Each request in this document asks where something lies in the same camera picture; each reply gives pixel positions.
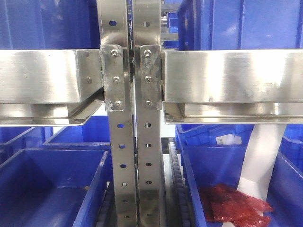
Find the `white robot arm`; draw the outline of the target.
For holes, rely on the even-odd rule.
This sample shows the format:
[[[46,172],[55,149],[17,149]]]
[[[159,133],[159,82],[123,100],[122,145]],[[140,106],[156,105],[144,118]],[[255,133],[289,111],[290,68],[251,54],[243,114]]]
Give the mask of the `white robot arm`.
[[[266,200],[285,124],[256,124],[243,160],[238,191]]]

